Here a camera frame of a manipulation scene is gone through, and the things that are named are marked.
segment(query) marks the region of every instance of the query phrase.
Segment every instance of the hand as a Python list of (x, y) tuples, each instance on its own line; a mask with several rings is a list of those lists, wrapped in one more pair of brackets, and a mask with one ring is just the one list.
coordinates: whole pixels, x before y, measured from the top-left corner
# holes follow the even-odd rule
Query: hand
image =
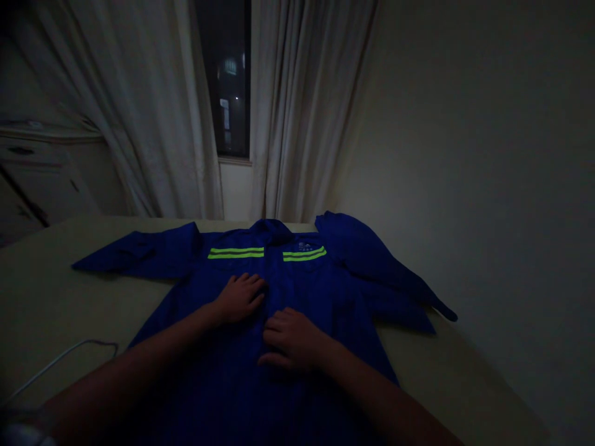
[(258, 365), (273, 364), (285, 369), (311, 370), (317, 367), (321, 355), (333, 339), (316, 327), (306, 316), (286, 308), (277, 311), (267, 320), (263, 339), (267, 344), (282, 350), (279, 353), (265, 353)]
[(254, 294), (267, 283), (254, 274), (244, 273), (240, 278), (231, 276), (219, 297), (213, 302), (213, 308), (222, 323), (238, 322), (252, 314), (265, 298), (260, 294), (254, 300)]

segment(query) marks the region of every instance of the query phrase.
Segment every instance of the curtain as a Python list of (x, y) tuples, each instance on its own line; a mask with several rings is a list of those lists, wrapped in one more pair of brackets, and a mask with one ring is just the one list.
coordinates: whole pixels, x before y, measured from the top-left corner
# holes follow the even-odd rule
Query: curtain
[(38, 1), (12, 37), (44, 89), (103, 134), (136, 214), (223, 218), (191, 0)]
[(250, 216), (311, 222), (334, 181), (376, 0), (254, 1)]

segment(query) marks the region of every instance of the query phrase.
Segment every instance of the window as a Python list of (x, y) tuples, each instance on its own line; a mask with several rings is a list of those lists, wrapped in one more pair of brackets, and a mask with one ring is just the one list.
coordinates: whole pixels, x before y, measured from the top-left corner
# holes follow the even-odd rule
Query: window
[(195, 0), (219, 155), (248, 158), (250, 0)]

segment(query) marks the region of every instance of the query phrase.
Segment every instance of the white cable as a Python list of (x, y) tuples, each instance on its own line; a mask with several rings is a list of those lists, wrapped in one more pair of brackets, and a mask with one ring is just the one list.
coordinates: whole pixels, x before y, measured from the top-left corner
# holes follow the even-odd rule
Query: white cable
[(114, 352), (113, 352), (112, 358), (114, 358), (118, 354), (118, 347), (119, 347), (118, 343), (108, 343), (108, 342), (104, 342), (104, 341), (99, 341), (98, 339), (85, 339), (84, 341), (81, 341), (79, 343), (76, 343), (75, 345), (73, 345), (69, 349), (63, 351), (60, 355), (58, 355), (56, 357), (56, 359), (54, 359), (51, 363), (49, 363), (44, 368), (42, 368), (29, 381), (27, 381), (26, 383), (24, 383), (19, 389), (17, 389), (15, 392), (13, 392), (13, 394), (11, 396), (9, 396), (6, 400), (4, 400), (2, 402), (2, 404), (0, 404), (0, 408), (3, 408), (3, 407), (5, 407), (5, 405), (7, 405), (8, 403), (10, 403), (17, 395), (19, 395), (27, 387), (29, 387), (31, 384), (33, 384), (33, 382), (35, 382), (37, 378), (39, 378), (45, 372), (47, 372), (48, 370), (50, 370), (54, 365), (56, 365), (56, 363), (58, 361), (60, 361), (64, 356), (66, 356), (67, 354), (69, 354), (71, 351), (77, 349), (78, 347), (82, 346), (83, 344), (87, 344), (87, 343), (98, 344), (98, 345), (102, 345), (102, 346), (113, 346), (114, 347)]

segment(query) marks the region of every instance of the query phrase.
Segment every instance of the blue jacket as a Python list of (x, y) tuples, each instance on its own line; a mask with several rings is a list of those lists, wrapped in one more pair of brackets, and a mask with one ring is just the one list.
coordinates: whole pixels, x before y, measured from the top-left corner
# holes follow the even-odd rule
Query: blue jacket
[(292, 307), (389, 380), (372, 317), (433, 332), (419, 304), (452, 313), (356, 219), (327, 212), (318, 233), (281, 222), (201, 234), (194, 223), (157, 234), (133, 232), (73, 265), (145, 278), (179, 278), (130, 346), (214, 300), (233, 274), (269, 283), (263, 305), (209, 333), (110, 434), (135, 444), (382, 443), (352, 401), (321, 374), (257, 366), (268, 348), (265, 321)]

